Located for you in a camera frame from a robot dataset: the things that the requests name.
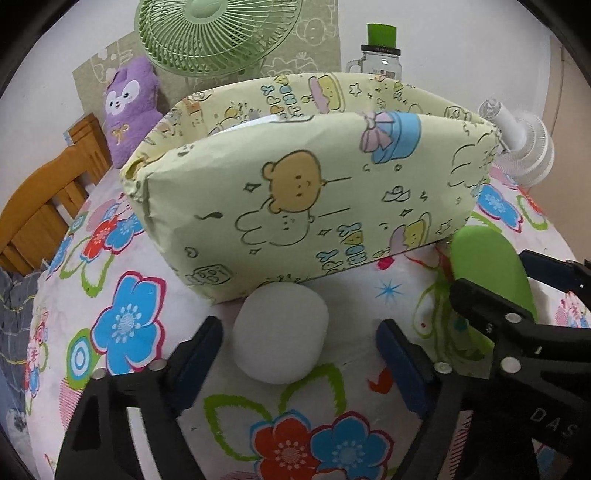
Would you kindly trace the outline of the white round earbuds case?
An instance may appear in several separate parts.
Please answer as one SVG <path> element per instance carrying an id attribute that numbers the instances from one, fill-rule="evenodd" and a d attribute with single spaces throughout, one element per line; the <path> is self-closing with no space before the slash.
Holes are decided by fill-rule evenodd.
<path id="1" fill-rule="evenodd" d="M 314 290 L 296 283 L 264 285 L 245 299 L 236 316 L 233 360 L 257 381 L 294 383 L 317 365 L 328 327 L 328 306 Z"/>

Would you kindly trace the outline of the green flat plastic object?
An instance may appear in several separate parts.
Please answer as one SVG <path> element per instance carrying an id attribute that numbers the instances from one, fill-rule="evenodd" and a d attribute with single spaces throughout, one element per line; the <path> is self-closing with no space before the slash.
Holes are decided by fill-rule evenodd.
<path id="1" fill-rule="evenodd" d="M 454 282 L 449 300 L 473 340 L 497 361 L 540 359 L 537 309 L 526 271 L 512 244 L 489 227 L 468 225 L 451 242 Z"/>

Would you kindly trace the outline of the white small fan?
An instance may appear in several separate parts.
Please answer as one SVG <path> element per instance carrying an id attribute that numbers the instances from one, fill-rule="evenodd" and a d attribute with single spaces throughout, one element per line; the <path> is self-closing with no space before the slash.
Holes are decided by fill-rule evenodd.
<path id="1" fill-rule="evenodd" d="M 484 101 L 478 113 L 500 130 L 502 147 L 495 163 L 504 173 L 525 188 L 541 183 L 549 175 L 555 147 L 540 117 L 527 111 L 512 113 L 494 98 Z"/>

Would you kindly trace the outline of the floral tablecloth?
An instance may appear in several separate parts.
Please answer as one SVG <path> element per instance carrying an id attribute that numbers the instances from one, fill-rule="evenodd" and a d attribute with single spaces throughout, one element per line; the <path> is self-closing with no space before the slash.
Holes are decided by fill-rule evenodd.
<path id="1" fill-rule="evenodd" d="M 420 422 L 375 346 L 377 324 L 402 321 L 429 354 L 463 373 L 488 365 L 451 310 L 445 243 L 311 281 L 329 309 L 318 366 L 304 380 L 266 385 L 217 355 L 197 402 L 180 417 L 209 479 L 388 479 Z M 34 301 L 25 370 L 32 456 L 55 475 L 61 444 L 91 374 L 135 373 L 169 357 L 207 316 L 231 326 L 237 303 L 211 305 L 166 264 L 115 172 L 90 195 Z"/>

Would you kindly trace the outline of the blue plaid cloth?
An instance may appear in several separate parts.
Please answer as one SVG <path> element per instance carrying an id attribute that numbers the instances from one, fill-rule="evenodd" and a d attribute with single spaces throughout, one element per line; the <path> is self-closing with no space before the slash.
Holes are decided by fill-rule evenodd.
<path id="1" fill-rule="evenodd" d="M 25 465 L 34 460 L 25 414 L 25 364 L 39 272 L 1 270 L 1 428 Z"/>

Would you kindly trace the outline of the wooden chair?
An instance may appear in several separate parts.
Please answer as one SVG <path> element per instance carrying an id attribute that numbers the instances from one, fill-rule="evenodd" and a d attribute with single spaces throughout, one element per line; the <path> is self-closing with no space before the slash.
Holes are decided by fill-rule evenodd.
<path id="1" fill-rule="evenodd" d="M 32 173 L 14 192 L 1 214 L 1 268 L 27 275 L 49 262 L 68 226 L 53 201 L 75 217 L 88 194 L 87 176 L 96 185 L 112 162 L 98 119 L 90 113 L 68 130 L 72 144 Z"/>

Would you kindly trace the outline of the glass jar with green lid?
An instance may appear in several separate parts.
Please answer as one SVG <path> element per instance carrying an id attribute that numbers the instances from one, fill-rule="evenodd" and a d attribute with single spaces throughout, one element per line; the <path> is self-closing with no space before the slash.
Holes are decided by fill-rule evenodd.
<path id="1" fill-rule="evenodd" d="M 361 73 L 401 80 L 401 50 L 398 48 L 397 40 L 398 30 L 395 26 L 369 23 L 367 42 L 361 45 L 362 57 L 349 61 L 345 71 L 349 73 L 358 69 Z"/>

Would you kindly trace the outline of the yellow cartoon storage box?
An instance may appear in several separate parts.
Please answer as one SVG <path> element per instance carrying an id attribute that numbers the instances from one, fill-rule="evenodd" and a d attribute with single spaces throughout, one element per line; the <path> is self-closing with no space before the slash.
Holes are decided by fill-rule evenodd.
<path id="1" fill-rule="evenodd" d="M 277 75 L 182 99 L 120 178 L 170 268 L 221 303 L 452 235 L 500 140 L 478 114 L 384 76 Z"/>

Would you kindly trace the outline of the purple plush rabbit toy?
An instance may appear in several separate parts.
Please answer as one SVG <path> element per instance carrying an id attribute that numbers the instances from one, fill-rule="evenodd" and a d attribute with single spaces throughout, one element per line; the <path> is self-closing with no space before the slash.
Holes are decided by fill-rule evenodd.
<path id="1" fill-rule="evenodd" d="M 119 69 L 105 91 L 105 138 L 114 168 L 121 169 L 162 118 L 157 110 L 159 79 L 145 57 Z"/>

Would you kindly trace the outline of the beige cartoon cardboard panel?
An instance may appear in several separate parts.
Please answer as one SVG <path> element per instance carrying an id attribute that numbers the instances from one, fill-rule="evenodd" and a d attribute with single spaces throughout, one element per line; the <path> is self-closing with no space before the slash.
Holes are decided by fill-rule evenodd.
<path id="1" fill-rule="evenodd" d="M 77 95 L 83 111 L 104 121 L 104 98 L 107 86 L 117 70 L 143 50 L 135 32 L 130 32 L 92 55 L 73 72 Z M 166 113 L 177 101 L 200 90 L 216 86 L 276 76 L 341 70 L 338 3 L 335 1 L 304 1 L 301 15 L 293 31 L 270 55 L 249 69 L 221 77 L 183 77 L 159 67 L 157 108 Z"/>

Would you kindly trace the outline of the green desk fan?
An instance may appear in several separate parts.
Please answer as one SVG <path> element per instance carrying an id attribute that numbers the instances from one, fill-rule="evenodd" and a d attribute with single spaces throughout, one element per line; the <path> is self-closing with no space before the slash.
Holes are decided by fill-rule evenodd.
<path id="1" fill-rule="evenodd" d="M 290 35 L 301 1 L 141 1 L 134 29 L 157 67 L 219 77 L 259 64 Z"/>

